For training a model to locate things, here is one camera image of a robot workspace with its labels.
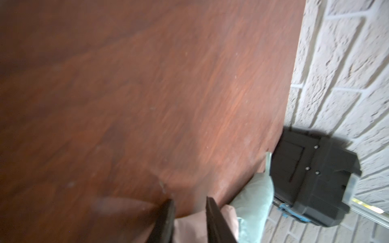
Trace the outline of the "light pink sleeved umbrella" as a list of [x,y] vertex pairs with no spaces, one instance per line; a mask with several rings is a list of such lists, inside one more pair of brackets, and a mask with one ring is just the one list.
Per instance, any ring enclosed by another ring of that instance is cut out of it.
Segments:
[[[224,205],[221,214],[236,240],[239,238],[239,222],[234,207]],[[173,243],[207,243],[206,211],[174,220]]]

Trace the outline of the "black plastic toolbox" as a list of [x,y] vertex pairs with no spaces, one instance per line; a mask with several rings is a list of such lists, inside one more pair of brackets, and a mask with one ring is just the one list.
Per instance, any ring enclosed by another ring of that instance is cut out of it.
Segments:
[[284,128],[273,152],[273,205],[300,223],[334,227],[350,212],[362,171],[358,155],[325,134]]

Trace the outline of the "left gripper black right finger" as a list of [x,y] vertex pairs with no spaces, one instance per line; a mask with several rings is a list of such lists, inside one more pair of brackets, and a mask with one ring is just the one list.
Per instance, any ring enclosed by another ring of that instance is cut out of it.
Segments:
[[209,243],[237,243],[216,201],[206,198],[207,237]]

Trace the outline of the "mint green sleeved umbrella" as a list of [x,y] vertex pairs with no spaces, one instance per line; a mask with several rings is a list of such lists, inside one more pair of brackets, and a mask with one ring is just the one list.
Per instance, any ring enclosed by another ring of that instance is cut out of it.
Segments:
[[265,171],[256,173],[230,203],[237,213],[239,243],[260,243],[273,203],[275,188],[270,176],[272,153],[265,155]]

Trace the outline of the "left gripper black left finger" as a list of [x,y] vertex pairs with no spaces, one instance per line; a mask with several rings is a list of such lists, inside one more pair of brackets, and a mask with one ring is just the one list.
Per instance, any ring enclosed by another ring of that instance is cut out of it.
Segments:
[[158,218],[155,222],[147,243],[172,243],[174,234],[174,220],[176,213],[175,201],[166,200],[158,211]]

